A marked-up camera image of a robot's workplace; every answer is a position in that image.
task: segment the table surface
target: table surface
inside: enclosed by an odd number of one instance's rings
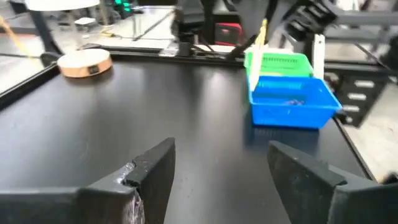
[[[176,171],[165,223],[289,223],[267,165],[277,140],[364,176],[335,121],[253,127],[244,70],[114,62],[44,83],[0,111],[0,189],[85,186],[167,137]]]

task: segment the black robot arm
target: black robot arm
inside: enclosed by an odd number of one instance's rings
[[[168,138],[87,187],[0,191],[0,223],[162,224],[174,170]]]

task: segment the blue plastic basket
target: blue plastic basket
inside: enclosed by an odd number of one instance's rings
[[[249,100],[258,125],[319,129],[342,108],[317,78],[261,76]]]

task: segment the round puck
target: round puck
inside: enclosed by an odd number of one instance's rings
[[[70,52],[57,61],[63,75],[84,78],[100,74],[112,66],[111,55],[103,49],[84,49]]]

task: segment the green plastic basket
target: green plastic basket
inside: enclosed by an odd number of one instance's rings
[[[251,72],[252,52],[246,52],[244,66],[247,75]],[[261,63],[261,75],[311,77],[313,68],[304,54],[292,53],[263,53]]]

